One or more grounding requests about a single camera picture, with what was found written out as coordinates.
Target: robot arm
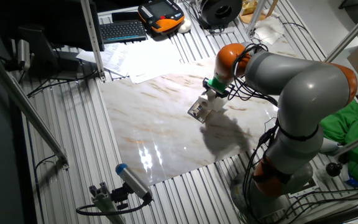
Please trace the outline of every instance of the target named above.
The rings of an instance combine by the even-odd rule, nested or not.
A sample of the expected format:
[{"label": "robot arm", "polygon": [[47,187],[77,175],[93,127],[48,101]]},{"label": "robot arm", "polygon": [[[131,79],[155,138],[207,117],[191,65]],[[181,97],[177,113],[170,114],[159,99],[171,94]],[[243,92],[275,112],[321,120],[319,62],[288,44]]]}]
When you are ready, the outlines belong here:
[{"label": "robot arm", "polygon": [[[265,94],[280,94],[278,134],[254,173],[256,177],[263,177],[255,178],[256,187],[265,195],[278,197],[294,187],[287,186],[289,181],[284,180],[290,180],[321,149],[320,121],[353,100],[357,91],[356,76],[340,65],[268,52],[256,53],[250,59],[245,76],[252,88]],[[292,184],[301,187],[304,183]]]},{"label": "robot arm", "polygon": [[[268,204],[300,189],[311,179],[313,170],[309,161],[323,144],[323,129],[319,123],[353,100],[357,79],[352,70],[340,65],[284,57],[264,50],[244,54],[247,51],[241,44],[223,47],[216,56],[214,78],[208,80],[206,92],[212,91],[225,99],[225,89],[235,77],[245,75],[248,87],[264,95],[280,95],[277,127],[272,129],[273,133],[276,129],[278,132],[257,164],[247,194],[251,209],[262,217],[267,214],[264,210]],[[208,98],[203,100],[213,103]],[[202,111],[205,119],[211,109],[203,107],[206,104],[196,102],[197,110],[193,105],[188,113],[197,118]],[[247,188],[243,187],[245,181],[238,183],[242,189]],[[244,200],[244,195],[233,197],[242,210],[246,203],[236,203],[237,198]]]}]

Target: metal bracket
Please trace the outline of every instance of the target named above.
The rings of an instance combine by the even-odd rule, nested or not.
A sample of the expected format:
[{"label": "metal bracket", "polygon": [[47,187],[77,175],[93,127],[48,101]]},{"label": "metal bracket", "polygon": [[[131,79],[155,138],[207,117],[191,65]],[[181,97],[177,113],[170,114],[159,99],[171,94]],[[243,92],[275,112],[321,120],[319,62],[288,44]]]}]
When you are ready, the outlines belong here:
[{"label": "metal bracket", "polygon": [[100,79],[106,81],[106,76],[104,75],[104,68],[102,63],[102,56],[100,55],[100,49],[98,44],[98,38],[96,37],[96,31],[94,29],[94,24],[92,20],[92,13],[90,8],[89,0],[81,0],[82,10],[84,12],[85,22],[88,28],[89,39],[91,40],[93,55],[96,60],[96,65],[98,66],[98,72]]}]

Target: metal rod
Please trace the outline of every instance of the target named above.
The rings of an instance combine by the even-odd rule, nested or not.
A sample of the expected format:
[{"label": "metal rod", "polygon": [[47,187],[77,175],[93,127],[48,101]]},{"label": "metal rod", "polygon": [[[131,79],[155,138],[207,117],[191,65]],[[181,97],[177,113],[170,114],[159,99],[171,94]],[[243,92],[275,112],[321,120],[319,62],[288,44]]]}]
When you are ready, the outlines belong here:
[{"label": "metal rod", "polygon": [[30,100],[23,92],[22,88],[16,81],[16,79],[8,74],[3,64],[0,61],[0,84],[9,94],[9,97],[15,102],[15,104],[24,113],[26,118],[31,122],[33,127],[41,135],[42,139],[48,144],[51,150],[57,155],[63,168],[68,168],[68,160],[65,151],[60,147],[59,143],[52,135],[46,124],[42,121],[42,118],[38,114],[37,110],[31,105]]},{"label": "metal rod", "polygon": [[248,27],[246,29],[246,34],[252,38],[254,36],[253,30],[256,25],[256,22],[259,20],[260,15],[262,14],[262,11],[264,10],[264,6],[266,4],[267,0],[259,0],[258,5],[256,6],[256,9],[254,11],[254,14],[252,15],[251,21],[248,24]]},{"label": "metal rod", "polygon": [[345,145],[344,147],[339,148],[337,151],[333,152],[333,156],[340,156],[346,152],[349,152],[358,147],[358,139],[353,141],[350,144]]},{"label": "metal rod", "polygon": [[335,47],[335,49],[329,53],[329,55],[324,60],[325,62],[332,62],[342,51],[349,45],[350,42],[358,34],[358,23],[356,26],[341,40],[341,42]]},{"label": "metal rod", "polygon": [[82,5],[82,11],[84,12],[85,22],[88,28],[89,39],[91,40],[91,44],[92,44],[93,55],[96,60],[96,65],[98,66],[99,76],[102,81],[106,81],[106,77],[104,75],[103,63],[102,63],[102,56],[100,55],[98,38],[96,36],[96,31],[94,29],[90,2],[89,0],[81,0],[81,5]]}]

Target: paper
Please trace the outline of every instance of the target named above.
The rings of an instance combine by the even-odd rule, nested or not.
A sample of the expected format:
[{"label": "paper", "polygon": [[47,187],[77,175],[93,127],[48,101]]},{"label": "paper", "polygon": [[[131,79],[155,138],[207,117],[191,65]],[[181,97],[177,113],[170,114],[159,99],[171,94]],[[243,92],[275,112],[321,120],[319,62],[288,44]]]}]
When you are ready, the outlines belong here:
[{"label": "paper", "polygon": [[259,36],[259,39],[271,45],[284,34],[283,24],[279,19],[273,16],[258,21],[255,25],[255,29],[255,33]]},{"label": "paper", "polygon": [[[124,61],[129,55],[125,44],[106,44],[104,52],[100,52],[103,67],[121,76],[126,76],[129,71],[124,66]],[[96,63],[94,53],[81,51],[77,56],[78,59]]]},{"label": "paper", "polygon": [[180,65],[180,54],[170,39],[151,39],[128,47],[131,52],[129,62],[132,63],[129,75],[133,83],[142,83],[172,73]]},{"label": "paper", "polygon": [[[130,45],[108,44],[101,57],[104,68],[122,77],[129,75],[136,84],[174,72],[181,59],[168,38]],[[81,51],[77,58],[96,63],[93,52]]]}]

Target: black monitor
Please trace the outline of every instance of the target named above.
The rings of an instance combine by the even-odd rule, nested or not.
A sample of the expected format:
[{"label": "black monitor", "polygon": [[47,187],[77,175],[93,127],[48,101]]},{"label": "black monitor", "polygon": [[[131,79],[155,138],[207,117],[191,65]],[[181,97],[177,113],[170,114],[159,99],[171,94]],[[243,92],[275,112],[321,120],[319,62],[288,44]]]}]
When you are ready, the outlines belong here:
[{"label": "black monitor", "polygon": [[[103,51],[96,5],[90,0],[89,6],[99,48]],[[58,78],[57,73],[62,70],[72,71],[76,76],[76,54],[58,54],[53,48],[68,45],[92,51],[80,0],[0,0],[0,36],[28,41],[35,55],[30,76]]]}]

